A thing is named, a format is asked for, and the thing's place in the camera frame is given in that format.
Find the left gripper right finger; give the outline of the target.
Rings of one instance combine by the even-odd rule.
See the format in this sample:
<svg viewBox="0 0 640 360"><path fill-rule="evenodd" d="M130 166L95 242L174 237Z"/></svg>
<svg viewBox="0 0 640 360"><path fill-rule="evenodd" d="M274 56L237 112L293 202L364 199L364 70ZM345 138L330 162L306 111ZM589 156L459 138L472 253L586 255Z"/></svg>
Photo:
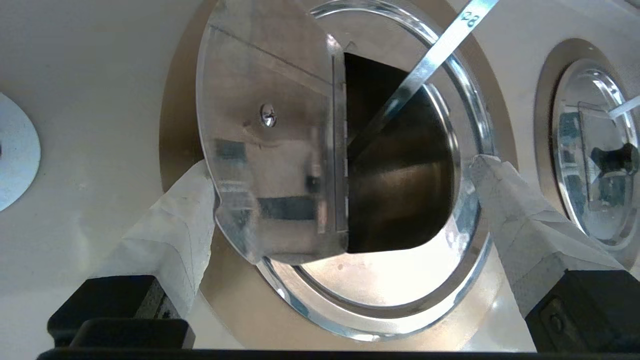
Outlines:
<svg viewBox="0 0 640 360"><path fill-rule="evenodd" d="M478 155L470 178L535 349L638 353L639 280L510 162Z"/></svg>

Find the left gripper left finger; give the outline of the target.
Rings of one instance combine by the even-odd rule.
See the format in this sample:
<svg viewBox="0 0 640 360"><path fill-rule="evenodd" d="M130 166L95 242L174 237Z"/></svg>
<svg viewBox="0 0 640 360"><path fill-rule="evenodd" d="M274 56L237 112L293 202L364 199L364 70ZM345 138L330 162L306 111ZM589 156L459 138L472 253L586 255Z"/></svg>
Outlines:
<svg viewBox="0 0 640 360"><path fill-rule="evenodd" d="M215 189L205 161L183 174L125 232L47 322L55 347L106 323L119 337L189 312L211 257Z"/></svg>

